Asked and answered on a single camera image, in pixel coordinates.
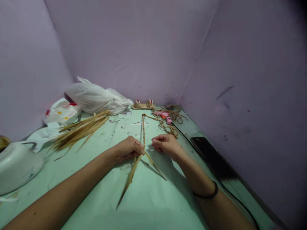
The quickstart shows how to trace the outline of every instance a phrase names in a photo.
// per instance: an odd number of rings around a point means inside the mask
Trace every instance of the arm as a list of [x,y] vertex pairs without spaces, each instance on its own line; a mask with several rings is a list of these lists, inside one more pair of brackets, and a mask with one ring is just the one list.
[[3,230],[61,229],[95,185],[117,162],[139,154],[143,154],[142,144],[129,136],[59,183],[16,216]]
[[[183,150],[172,135],[159,135],[152,139],[158,152],[166,152],[178,163],[191,189],[198,195],[209,196],[215,185],[200,166]],[[211,229],[255,230],[245,215],[219,190],[212,199],[197,197],[197,201]]]

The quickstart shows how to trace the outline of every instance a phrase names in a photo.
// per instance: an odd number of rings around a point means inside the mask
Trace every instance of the wristband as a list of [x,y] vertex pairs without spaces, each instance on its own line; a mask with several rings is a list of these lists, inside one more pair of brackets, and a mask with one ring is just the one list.
[[217,192],[218,192],[218,186],[217,184],[215,183],[215,181],[212,181],[215,185],[215,190],[214,190],[214,193],[212,195],[209,195],[209,196],[203,196],[203,195],[198,195],[196,194],[194,191],[193,191],[193,194],[199,198],[203,198],[203,199],[212,199],[213,197],[216,196]]

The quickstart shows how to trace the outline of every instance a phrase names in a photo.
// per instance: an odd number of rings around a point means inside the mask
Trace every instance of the hand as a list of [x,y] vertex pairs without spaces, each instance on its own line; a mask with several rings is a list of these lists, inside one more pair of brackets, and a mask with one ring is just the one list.
[[125,140],[119,142],[113,148],[118,154],[119,162],[131,159],[141,154],[145,154],[143,150],[143,145],[132,136],[129,136]]
[[152,139],[152,146],[158,152],[166,152],[169,156],[176,161],[176,158],[180,155],[185,155],[186,152],[177,142],[173,135],[162,134]]

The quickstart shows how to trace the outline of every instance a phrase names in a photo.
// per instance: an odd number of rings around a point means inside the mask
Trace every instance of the white kettle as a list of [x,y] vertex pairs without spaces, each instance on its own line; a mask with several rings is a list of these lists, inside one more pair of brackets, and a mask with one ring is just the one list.
[[32,151],[35,146],[35,142],[16,142],[0,153],[0,195],[18,189],[39,173],[44,160]]

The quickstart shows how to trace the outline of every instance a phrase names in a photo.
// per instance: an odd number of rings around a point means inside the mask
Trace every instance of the dried grass stalk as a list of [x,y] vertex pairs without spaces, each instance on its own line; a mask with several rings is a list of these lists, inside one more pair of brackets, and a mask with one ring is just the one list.
[[84,143],[80,146],[81,148],[89,140],[93,133],[97,131],[109,119],[107,115],[111,115],[109,110],[103,111],[94,117],[88,118],[78,123],[62,127],[60,132],[66,131],[68,129],[70,129],[70,131],[58,136],[54,140],[55,143],[50,147],[48,151],[61,151],[67,147],[69,147],[69,151],[77,141],[89,135]]
[[155,165],[153,159],[147,154],[147,152],[145,152],[146,156],[148,157],[148,159],[150,160],[151,164],[154,166],[154,168],[160,173],[160,175],[163,177],[163,179],[167,180],[163,174],[160,172],[160,170],[158,169],[158,167]]
[[121,195],[121,197],[120,197],[120,199],[119,199],[119,202],[118,202],[118,204],[117,204],[116,209],[118,208],[119,204],[121,203],[121,200],[122,200],[122,198],[124,197],[124,195],[125,195],[125,193],[126,193],[128,187],[129,187],[130,183],[132,183],[132,179],[133,179],[133,175],[134,175],[135,169],[137,168],[137,165],[138,165],[138,163],[140,162],[141,158],[142,158],[142,155],[139,155],[137,161],[135,162],[133,168],[131,169],[131,172],[130,172],[130,174],[129,174],[128,180],[127,180],[127,182],[126,182],[126,186],[125,186],[125,188],[124,188],[124,190],[123,190],[123,192],[122,192],[122,195]]

